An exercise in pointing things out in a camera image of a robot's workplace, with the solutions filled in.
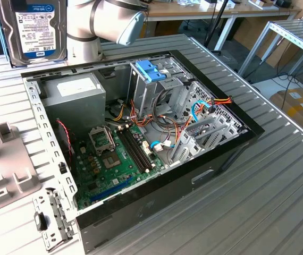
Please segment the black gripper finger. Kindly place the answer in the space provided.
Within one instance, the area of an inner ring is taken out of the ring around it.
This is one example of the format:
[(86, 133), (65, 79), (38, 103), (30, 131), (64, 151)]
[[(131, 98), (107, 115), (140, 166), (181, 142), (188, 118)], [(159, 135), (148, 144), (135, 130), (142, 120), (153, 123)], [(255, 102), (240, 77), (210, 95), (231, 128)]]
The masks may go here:
[(27, 1), (26, 0), (9, 0), (12, 11), (26, 11)]

